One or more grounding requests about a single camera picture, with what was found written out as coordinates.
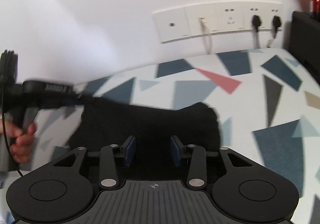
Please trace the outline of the person's left hand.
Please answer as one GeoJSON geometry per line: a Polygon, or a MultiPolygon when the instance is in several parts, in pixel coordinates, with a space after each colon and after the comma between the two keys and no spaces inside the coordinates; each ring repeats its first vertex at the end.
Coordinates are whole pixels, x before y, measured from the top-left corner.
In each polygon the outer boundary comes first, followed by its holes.
{"type": "Polygon", "coordinates": [[[15,142],[10,146],[10,153],[14,161],[18,164],[27,164],[30,162],[31,152],[33,151],[33,142],[35,140],[36,124],[33,122],[24,131],[11,121],[4,120],[5,128],[1,123],[1,135],[5,129],[6,136],[14,138],[15,142]]]}

